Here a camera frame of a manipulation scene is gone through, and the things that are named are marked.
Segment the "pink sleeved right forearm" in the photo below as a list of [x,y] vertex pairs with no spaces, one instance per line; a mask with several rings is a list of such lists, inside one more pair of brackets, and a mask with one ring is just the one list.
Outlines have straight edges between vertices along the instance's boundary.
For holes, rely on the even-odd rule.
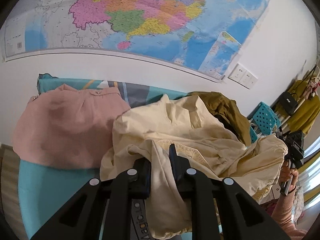
[[287,196],[281,195],[271,217],[277,222],[282,230],[293,240],[301,240],[306,235],[306,230],[298,230],[291,220],[291,211],[296,188],[288,193]]

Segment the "right hand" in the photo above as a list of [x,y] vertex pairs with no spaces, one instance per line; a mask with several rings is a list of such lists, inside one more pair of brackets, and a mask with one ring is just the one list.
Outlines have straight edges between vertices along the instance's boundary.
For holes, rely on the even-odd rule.
[[285,183],[288,183],[288,193],[291,193],[296,189],[298,175],[298,170],[296,168],[290,168],[288,161],[284,161],[281,167],[278,183],[280,186],[284,186]]

